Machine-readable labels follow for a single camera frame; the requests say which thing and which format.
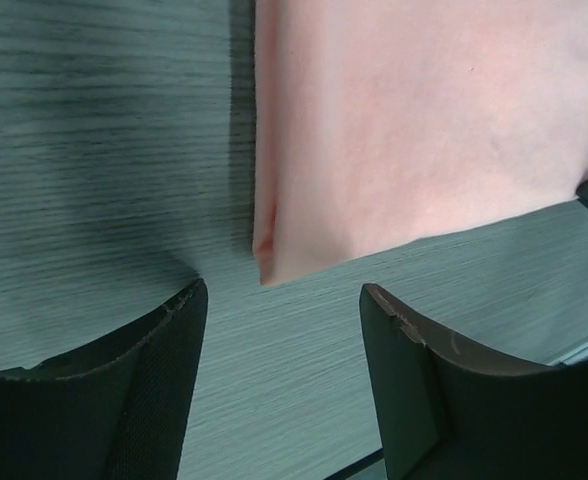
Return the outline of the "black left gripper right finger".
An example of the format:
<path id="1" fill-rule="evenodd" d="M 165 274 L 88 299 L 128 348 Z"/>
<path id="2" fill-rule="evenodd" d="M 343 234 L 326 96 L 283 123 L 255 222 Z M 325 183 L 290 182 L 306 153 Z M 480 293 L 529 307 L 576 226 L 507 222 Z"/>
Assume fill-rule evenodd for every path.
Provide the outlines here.
<path id="1" fill-rule="evenodd" d="M 502 353 L 375 284 L 360 316 L 389 478 L 588 479 L 588 359 Z"/>

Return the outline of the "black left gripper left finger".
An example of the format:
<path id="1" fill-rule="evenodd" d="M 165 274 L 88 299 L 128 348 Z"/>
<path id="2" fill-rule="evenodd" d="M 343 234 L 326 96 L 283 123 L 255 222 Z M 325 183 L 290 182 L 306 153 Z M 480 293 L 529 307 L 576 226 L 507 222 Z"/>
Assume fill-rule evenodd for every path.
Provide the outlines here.
<path id="1" fill-rule="evenodd" d="M 0 479 L 174 479 L 208 312 L 196 280 L 37 366 L 0 371 Z"/>

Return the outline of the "pink t shirt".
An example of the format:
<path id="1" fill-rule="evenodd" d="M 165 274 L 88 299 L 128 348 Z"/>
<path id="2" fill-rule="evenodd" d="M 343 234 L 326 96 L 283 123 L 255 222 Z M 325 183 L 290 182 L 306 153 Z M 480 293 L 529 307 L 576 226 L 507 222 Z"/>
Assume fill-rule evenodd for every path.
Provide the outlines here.
<path id="1" fill-rule="evenodd" d="M 572 200 L 588 1 L 259 1 L 265 285 Z"/>

